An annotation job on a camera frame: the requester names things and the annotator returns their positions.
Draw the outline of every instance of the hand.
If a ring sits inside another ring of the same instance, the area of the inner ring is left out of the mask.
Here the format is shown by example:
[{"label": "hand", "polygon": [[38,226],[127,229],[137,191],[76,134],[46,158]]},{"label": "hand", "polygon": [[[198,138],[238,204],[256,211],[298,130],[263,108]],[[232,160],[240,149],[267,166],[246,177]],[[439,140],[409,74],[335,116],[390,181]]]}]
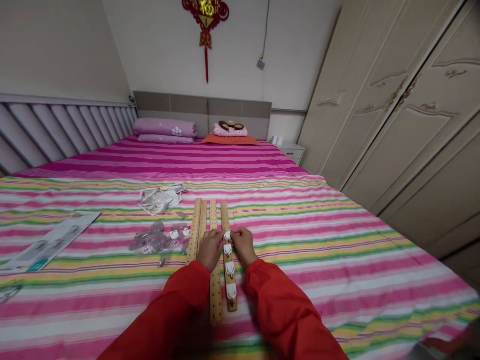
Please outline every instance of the hand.
[{"label": "hand", "polygon": [[212,272],[220,261],[224,251],[225,231],[210,230],[203,235],[196,261],[201,263],[209,272]]},{"label": "hand", "polygon": [[250,230],[239,227],[231,232],[231,238],[242,263],[247,268],[259,259],[254,250],[254,236]]}]

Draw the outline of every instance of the white wall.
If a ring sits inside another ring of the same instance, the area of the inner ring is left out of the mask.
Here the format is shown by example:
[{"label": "white wall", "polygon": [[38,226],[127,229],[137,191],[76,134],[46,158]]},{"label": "white wall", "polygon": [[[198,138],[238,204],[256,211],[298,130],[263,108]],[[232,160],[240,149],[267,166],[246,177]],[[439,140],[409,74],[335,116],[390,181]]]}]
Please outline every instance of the white wall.
[{"label": "white wall", "polygon": [[132,90],[273,102],[307,110],[343,0],[226,0],[206,83],[200,26],[180,0],[103,0]]},{"label": "white wall", "polygon": [[305,116],[301,113],[273,111],[270,116],[268,141],[272,140],[273,135],[277,135],[283,137],[284,142],[296,144]]},{"label": "white wall", "polygon": [[1,0],[0,93],[128,102],[101,0]]}]

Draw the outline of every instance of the person's left hand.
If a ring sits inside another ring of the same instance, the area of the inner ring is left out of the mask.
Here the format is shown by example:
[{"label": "person's left hand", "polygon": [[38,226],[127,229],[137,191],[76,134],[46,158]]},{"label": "person's left hand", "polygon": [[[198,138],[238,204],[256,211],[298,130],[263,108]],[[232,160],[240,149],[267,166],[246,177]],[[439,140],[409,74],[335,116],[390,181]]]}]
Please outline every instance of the person's left hand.
[{"label": "person's left hand", "polygon": [[201,263],[209,272],[212,272],[219,263],[224,251],[225,231],[210,230],[203,235],[196,256],[196,261]]}]

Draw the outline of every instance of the pillow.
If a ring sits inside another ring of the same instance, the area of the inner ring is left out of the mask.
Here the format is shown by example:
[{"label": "pillow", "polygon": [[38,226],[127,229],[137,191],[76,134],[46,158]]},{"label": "pillow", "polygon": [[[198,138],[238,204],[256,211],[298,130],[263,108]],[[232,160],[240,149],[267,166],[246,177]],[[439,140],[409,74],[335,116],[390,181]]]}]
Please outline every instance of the pillow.
[{"label": "pillow", "polygon": [[142,134],[138,137],[138,141],[141,143],[193,144],[195,139],[191,137]]},{"label": "pillow", "polygon": [[183,138],[196,138],[197,125],[194,122],[142,117],[135,121],[133,126],[138,134],[156,134]]},{"label": "pillow", "polygon": [[215,134],[209,134],[203,139],[202,143],[221,144],[221,145],[258,145],[259,142],[251,136],[223,137]]},{"label": "pillow", "polygon": [[249,135],[247,128],[233,121],[220,121],[213,125],[213,133],[225,138],[245,137]]}]

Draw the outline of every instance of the cream wardrobe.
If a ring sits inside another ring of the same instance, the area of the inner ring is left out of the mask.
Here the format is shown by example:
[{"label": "cream wardrobe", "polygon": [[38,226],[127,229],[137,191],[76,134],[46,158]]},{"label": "cream wardrobe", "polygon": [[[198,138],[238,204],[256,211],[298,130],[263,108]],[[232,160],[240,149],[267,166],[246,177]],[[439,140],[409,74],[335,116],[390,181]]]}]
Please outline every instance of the cream wardrobe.
[{"label": "cream wardrobe", "polygon": [[479,111],[479,1],[347,1],[302,165],[437,258],[458,256],[480,237]]}]

